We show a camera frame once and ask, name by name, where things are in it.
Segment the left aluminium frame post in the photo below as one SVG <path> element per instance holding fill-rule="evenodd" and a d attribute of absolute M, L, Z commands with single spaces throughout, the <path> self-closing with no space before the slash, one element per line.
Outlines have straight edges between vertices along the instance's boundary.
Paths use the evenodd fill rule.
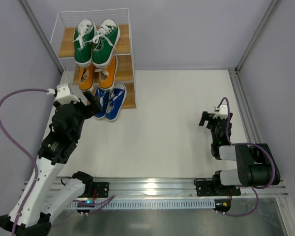
<path fill-rule="evenodd" d="M 31 23 L 31 25 L 35 29 L 40 41 L 42 42 L 44 48 L 47 50 L 47 53 L 49 54 L 49 56 L 51 57 L 52 62 L 54 63 L 54 65 L 58 69 L 59 73 L 62 75 L 64 72 L 64 67 L 61 64 L 58 56 L 56 55 L 50 41 L 47 39 L 41 25 L 39 24 L 36 16 L 34 15 L 34 12 L 31 9 L 29 3 L 26 0 L 18 0 L 18 3 L 20 5 L 20 7 L 22 8 L 22 10 L 24 11 L 29 22 Z"/>

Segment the aluminium frame post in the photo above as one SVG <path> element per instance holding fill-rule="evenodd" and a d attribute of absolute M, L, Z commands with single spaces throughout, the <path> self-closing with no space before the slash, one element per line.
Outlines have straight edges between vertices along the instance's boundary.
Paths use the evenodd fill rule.
<path fill-rule="evenodd" d="M 275 14 L 277 8 L 279 7 L 282 0 L 271 0 L 269 6 L 267 7 L 265 13 L 263 14 L 256 30 L 254 31 L 247 47 L 245 48 L 236 68 L 235 72 L 238 74 L 246 63 L 247 59 L 251 55 L 252 51 L 258 44 L 260 38 L 262 37 L 264 31 L 266 30 L 269 22 L 271 21 L 273 15 Z"/>
<path fill-rule="evenodd" d="M 31 9 L 29 3 L 26 0 L 18 0 L 18 3 L 20 5 L 20 7 L 22 8 L 22 10 L 24 11 L 29 22 L 31 23 L 31 25 L 35 29 L 40 41 L 42 42 L 44 48 L 47 50 L 47 53 L 49 54 L 49 56 L 51 57 L 52 62 L 54 63 L 54 65 L 58 69 L 59 73 L 62 75 L 64 72 L 64 67 L 61 64 L 58 56 L 56 55 L 50 41 L 47 39 L 41 25 L 39 24 L 36 16 L 34 15 L 34 12 Z"/>

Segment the right aluminium frame rail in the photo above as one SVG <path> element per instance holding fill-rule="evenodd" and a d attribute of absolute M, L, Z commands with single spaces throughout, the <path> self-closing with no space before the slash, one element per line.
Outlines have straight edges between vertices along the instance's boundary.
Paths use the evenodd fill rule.
<path fill-rule="evenodd" d="M 244 86 L 241 82 L 239 73 L 234 68 L 229 69 L 228 73 L 235 94 L 241 121 L 243 123 L 246 139 L 251 143 L 261 143 L 262 138 L 253 117 L 253 113 L 250 108 L 250 104 L 246 96 Z"/>

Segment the orange sneaker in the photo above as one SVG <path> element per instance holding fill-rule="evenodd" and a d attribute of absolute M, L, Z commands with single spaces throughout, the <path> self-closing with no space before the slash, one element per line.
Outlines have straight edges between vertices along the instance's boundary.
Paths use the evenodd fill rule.
<path fill-rule="evenodd" d="M 94 68 L 95 67 L 92 63 L 88 67 L 80 67 L 78 85 L 81 91 L 93 90 L 93 74 L 95 71 Z"/>
<path fill-rule="evenodd" d="M 112 90 L 115 84 L 115 77 L 118 68 L 118 58 L 112 57 L 110 64 L 105 68 L 96 68 L 94 71 L 97 73 L 96 79 L 99 86 L 103 90 Z"/>

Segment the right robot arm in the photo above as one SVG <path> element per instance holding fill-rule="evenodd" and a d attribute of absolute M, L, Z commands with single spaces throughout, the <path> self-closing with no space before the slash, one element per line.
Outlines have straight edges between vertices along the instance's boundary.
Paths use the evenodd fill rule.
<path fill-rule="evenodd" d="M 217 160 L 233 161 L 236 168 L 216 171 L 211 180 L 195 181 L 199 196 L 239 196 L 239 186 L 261 188 L 280 183 L 280 172 L 268 144 L 231 145 L 227 137 L 231 135 L 232 125 L 227 127 L 226 118 L 203 111 L 199 126 L 204 126 L 205 122 L 211 132 L 212 156 Z"/>

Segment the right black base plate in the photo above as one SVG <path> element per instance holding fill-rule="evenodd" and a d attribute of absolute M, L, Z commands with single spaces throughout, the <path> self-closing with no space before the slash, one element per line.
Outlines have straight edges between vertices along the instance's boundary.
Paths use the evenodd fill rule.
<path fill-rule="evenodd" d="M 213 197 L 213 196 L 240 196 L 241 191 L 235 186 L 224 186 L 215 180 L 205 178 L 197 178 L 194 180 L 198 197 Z"/>

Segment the green sneaker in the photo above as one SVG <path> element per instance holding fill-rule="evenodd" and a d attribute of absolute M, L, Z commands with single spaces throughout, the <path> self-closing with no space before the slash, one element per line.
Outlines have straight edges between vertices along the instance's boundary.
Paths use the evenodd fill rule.
<path fill-rule="evenodd" d="M 120 38 L 118 24 L 112 19 L 104 20 L 92 39 L 92 62 L 97 68 L 104 68 L 112 60 L 113 52 Z"/>
<path fill-rule="evenodd" d="M 95 36 L 96 26 L 89 19 L 82 20 L 73 34 L 74 60 L 80 67 L 88 67 L 92 61 L 92 39 Z"/>

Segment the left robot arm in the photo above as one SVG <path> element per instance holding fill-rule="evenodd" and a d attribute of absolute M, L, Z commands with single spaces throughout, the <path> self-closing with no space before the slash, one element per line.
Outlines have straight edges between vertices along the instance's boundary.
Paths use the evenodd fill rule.
<path fill-rule="evenodd" d="M 77 147 L 84 121 L 102 112 L 100 99 L 84 91 L 89 101 L 85 105 L 73 94 L 67 102 L 56 99 L 55 114 L 49 125 L 49 133 L 42 141 L 37 158 L 24 153 L 33 162 L 30 180 L 14 209 L 0 216 L 0 227 L 15 236 L 46 236 L 52 223 L 65 207 L 80 196 L 91 195 L 94 181 L 91 175 L 78 171 L 69 183 L 51 201 L 45 198 L 59 172 Z"/>

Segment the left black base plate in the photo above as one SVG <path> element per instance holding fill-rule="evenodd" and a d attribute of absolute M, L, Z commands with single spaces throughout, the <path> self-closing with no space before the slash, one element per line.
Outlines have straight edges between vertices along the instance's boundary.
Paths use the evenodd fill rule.
<path fill-rule="evenodd" d="M 90 182 L 85 186 L 84 193 L 79 198 L 107 198 L 109 195 L 109 182 Z"/>

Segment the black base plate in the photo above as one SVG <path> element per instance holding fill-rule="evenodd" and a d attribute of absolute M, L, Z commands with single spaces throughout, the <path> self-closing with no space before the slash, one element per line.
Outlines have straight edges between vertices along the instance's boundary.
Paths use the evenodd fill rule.
<path fill-rule="evenodd" d="M 85 186 L 84 193 L 79 198 L 107 198 L 109 195 L 109 182 L 90 182 Z"/>
<path fill-rule="evenodd" d="M 215 180 L 205 178 L 197 178 L 194 180 L 198 197 L 213 197 L 213 196 L 240 196 L 241 191 L 235 186 L 224 186 Z"/>

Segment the right aluminium frame post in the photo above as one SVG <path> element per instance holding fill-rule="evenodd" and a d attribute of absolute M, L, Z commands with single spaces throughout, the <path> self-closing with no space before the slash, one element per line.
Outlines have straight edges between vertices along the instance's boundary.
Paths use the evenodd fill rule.
<path fill-rule="evenodd" d="M 247 59 L 251 55 L 252 51 L 258 44 L 260 38 L 262 37 L 264 31 L 266 30 L 269 22 L 271 21 L 273 15 L 275 14 L 277 8 L 279 7 L 282 0 L 271 0 L 269 6 L 267 7 L 265 13 L 263 14 L 256 30 L 254 31 L 247 47 L 245 48 L 236 68 L 235 72 L 238 74 L 246 63 Z"/>

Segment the blue sneaker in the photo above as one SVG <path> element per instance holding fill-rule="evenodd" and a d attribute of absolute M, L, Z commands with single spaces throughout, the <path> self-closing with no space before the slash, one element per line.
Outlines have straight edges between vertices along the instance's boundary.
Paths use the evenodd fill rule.
<path fill-rule="evenodd" d="M 110 92 L 106 109 L 106 119 L 108 121 L 115 121 L 118 118 L 126 97 L 126 86 L 123 83 L 115 84 L 114 88 Z"/>
<path fill-rule="evenodd" d="M 97 87 L 95 96 L 99 97 L 99 102 L 100 102 L 100 105 L 102 106 L 102 112 L 94 115 L 96 119 L 103 119 L 105 117 L 107 105 L 109 102 L 109 95 L 110 95 L 109 90 L 103 90 L 101 87 Z"/>

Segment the aluminium front rail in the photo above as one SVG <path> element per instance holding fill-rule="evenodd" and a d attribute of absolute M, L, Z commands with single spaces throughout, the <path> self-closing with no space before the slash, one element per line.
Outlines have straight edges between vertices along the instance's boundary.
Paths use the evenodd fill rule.
<path fill-rule="evenodd" d="M 200 198 L 255 198 L 251 188 L 237 188 L 240 195 L 235 191 L 229 191 L 225 195 L 213 194 L 208 196 L 209 191 L 203 187 L 197 187 L 196 183 L 208 183 L 208 180 L 194 181 L 193 178 L 95 178 L 95 182 L 108 182 L 108 196 L 114 195 L 117 199 L 195 199 L 200 192 Z"/>

